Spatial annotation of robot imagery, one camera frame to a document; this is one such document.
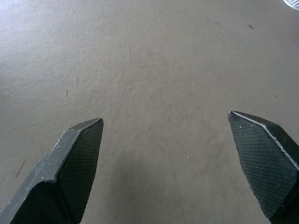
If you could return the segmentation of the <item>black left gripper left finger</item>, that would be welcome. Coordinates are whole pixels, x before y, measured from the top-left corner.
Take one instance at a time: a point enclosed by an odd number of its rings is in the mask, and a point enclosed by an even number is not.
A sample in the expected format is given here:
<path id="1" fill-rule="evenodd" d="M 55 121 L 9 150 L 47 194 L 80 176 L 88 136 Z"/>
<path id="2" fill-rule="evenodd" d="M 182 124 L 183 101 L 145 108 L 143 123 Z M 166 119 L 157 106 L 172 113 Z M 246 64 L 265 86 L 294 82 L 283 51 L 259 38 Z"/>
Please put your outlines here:
<path id="1" fill-rule="evenodd" d="M 104 122 L 65 130 L 0 213 L 2 224 L 79 224 L 95 178 Z"/>

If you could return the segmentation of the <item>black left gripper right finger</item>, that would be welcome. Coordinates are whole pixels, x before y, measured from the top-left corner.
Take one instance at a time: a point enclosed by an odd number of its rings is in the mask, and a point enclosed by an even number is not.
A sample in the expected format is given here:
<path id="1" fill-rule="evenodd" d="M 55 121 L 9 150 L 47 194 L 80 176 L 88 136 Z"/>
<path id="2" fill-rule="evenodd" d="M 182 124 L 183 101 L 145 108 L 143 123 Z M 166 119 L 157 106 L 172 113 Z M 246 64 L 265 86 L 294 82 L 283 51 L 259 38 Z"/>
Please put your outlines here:
<path id="1" fill-rule="evenodd" d="M 272 224 L 299 222 L 299 146 L 278 124 L 230 111 L 239 161 L 261 210 Z"/>

